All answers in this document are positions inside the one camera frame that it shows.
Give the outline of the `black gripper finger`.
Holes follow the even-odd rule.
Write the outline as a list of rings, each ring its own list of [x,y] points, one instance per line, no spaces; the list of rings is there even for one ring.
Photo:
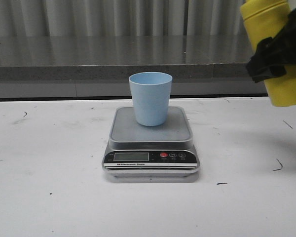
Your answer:
[[[296,65],[296,8],[275,37],[261,40],[246,69],[255,83],[287,74],[285,65]]]

